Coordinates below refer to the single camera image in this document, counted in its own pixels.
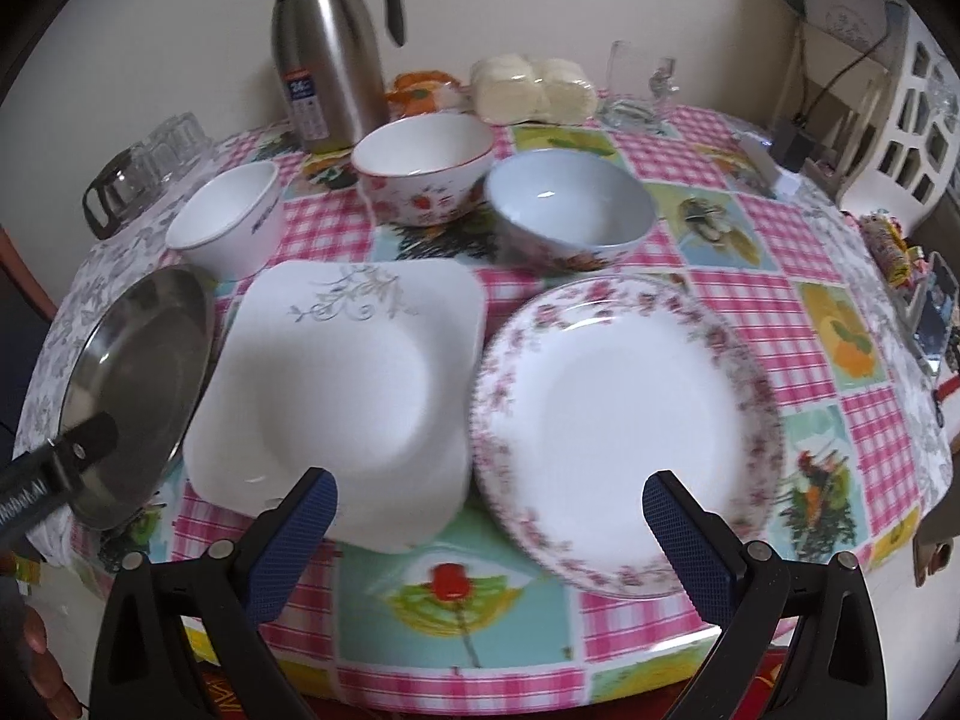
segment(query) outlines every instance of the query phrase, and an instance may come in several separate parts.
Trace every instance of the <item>tablecloth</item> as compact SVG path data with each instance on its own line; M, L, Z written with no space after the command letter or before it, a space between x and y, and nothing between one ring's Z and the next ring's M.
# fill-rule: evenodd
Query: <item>tablecloth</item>
M784 413L787 471L766 538L784 557L824 560L848 548L869 567L909 543L952 480L931 385L899 338L856 229L808 181L792 199L770 196L737 144L744 127L691 107L656 135L593 122L521 125L496 130L496 156L582 148L644 181L661 217L626 266L670 279L723 314L766 368ZM552 283L504 265L484 211L445 231L377 227L343 160L305 157L284 124L243 133L91 250L37 362L18 451L56 432L73 362L109 303L171 260L163 234L179 207L218 170L254 159L274 160L287 185L287 229L274 264L456 256L476 267L487 291L488 332ZM736 234L722 245L699 238L679 210L690 196L716 208ZM221 331L250 283L220 285ZM60 514L35 543L106 587L103 567L128 548L152 560L194 557L247 524L200 500L177 469L133 531L103 538ZM431 560L457 560L473 572L469 630L418 595L418 572ZM406 559L328 544L280 619L261 632L291 679L314 695L453 714L560 709L652 689L689 676L715 635L683 594L627 601L563 586L506 541L476 497L436 542ZM208 649L201 632L190 637Z

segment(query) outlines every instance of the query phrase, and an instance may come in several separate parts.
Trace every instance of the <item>screw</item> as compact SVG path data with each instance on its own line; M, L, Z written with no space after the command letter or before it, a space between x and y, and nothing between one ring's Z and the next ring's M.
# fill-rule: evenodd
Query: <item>screw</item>
M853 552L838 552L837 562L848 571L853 571L856 569L856 567L858 567L858 565L860 565L858 560L856 560L856 555L854 555Z
M133 571L135 568L139 568L143 563L143 554L141 552L127 552L126 555L123 555L123 560L120 562L126 570Z
M224 557L233 554L233 542L229 538L221 538L219 541L210 544L206 553L214 560L222 560Z
M763 541L751 541L747 544L747 554L752 557L754 560L770 560L773 557L774 551L770 549L770 545L764 543Z

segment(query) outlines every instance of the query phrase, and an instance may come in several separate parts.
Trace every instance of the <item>blue gripper pad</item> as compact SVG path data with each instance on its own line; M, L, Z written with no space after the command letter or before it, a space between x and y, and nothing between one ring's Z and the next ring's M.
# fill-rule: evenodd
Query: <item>blue gripper pad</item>
M712 516L700 508L670 471L659 471L647 479L642 501L643 516L693 607L704 622L726 628L739 603L737 576L704 535L709 524L702 530L696 522L704 525ZM727 528L723 520L715 519Z
M251 623L259 625L280 616L335 514L337 483L333 474L320 470L248 573L246 612Z

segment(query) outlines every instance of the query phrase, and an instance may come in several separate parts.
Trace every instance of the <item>glass mug handle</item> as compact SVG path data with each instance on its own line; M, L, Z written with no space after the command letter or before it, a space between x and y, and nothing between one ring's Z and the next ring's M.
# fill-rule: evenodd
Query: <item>glass mug handle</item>
M88 197L90 196L90 191L93 190L96 190L97 199L100 201L100 207L107 216L106 224L101 223L99 218L97 218L93 211L90 210ZM92 232L99 240L107 240L107 238L112 236L118 229L120 229L120 220L109 209L109 206L107 205L107 198L104 196L104 188L98 184L96 180L94 180L90 186L86 188L86 191L83 193L83 200L80 201L80 204L83 205L83 218L86 219L86 226L90 228L90 232Z

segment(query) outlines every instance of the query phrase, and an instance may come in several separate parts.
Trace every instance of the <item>hand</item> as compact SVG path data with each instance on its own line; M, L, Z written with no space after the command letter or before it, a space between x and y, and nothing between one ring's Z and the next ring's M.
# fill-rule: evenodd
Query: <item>hand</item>
M16 561L13 554L0 555L0 575L13 574ZM47 629L37 610L27 607L23 621L23 637L32 650L30 681L47 703L47 709L56 720L75 720L80 717L80 702L64 681L56 658L47 649Z

